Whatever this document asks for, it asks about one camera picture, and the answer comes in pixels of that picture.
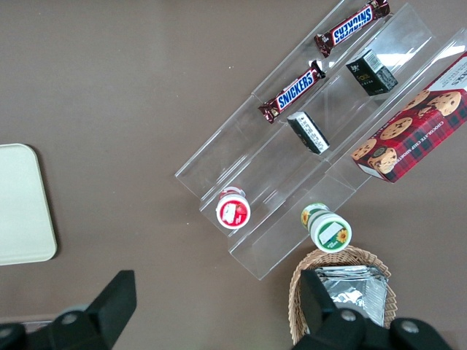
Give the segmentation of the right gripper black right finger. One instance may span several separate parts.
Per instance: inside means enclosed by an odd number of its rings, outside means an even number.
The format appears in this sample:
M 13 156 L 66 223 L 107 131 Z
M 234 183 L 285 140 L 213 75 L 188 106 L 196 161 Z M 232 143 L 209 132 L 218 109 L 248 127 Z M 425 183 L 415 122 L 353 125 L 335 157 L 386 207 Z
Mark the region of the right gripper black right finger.
M 337 308 L 317 274 L 303 270 L 301 307 L 309 333 L 294 349 L 390 349 L 389 331 L 360 312 Z

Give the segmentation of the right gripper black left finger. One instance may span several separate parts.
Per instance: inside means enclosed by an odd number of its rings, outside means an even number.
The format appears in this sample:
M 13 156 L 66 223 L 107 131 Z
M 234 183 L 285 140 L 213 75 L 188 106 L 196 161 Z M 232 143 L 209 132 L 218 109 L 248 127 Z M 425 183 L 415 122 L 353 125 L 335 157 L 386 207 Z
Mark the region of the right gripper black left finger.
M 28 349 L 112 349 L 136 309 L 132 270 L 120 271 L 84 310 L 61 314 L 28 336 Z

